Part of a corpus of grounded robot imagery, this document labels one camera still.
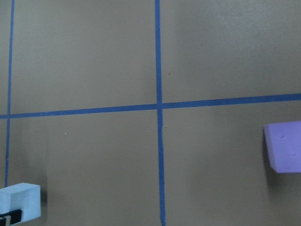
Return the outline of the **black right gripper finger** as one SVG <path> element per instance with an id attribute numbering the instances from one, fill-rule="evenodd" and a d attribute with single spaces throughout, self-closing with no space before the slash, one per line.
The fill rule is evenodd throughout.
<path id="1" fill-rule="evenodd" d="M 0 215 L 1 224 L 17 224 L 22 220 L 22 210 L 13 210 Z"/>

